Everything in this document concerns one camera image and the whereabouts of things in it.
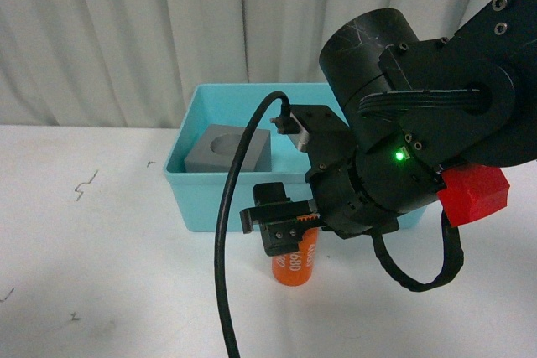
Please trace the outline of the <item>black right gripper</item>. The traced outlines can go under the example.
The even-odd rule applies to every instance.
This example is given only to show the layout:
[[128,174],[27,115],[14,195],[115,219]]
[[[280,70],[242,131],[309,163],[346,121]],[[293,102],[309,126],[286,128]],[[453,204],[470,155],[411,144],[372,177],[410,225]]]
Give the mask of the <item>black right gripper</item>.
[[[404,151],[409,156],[396,159],[396,153]],[[346,161],[324,170],[311,168],[305,178],[323,229],[343,239],[396,231],[400,216],[437,200],[443,186],[440,175],[411,153],[400,133],[368,153],[357,145]],[[297,252],[318,230],[310,201],[293,201],[281,182],[254,185],[253,200],[254,207],[239,213],[242,232],[251,233],[258,226],[267,256]]]

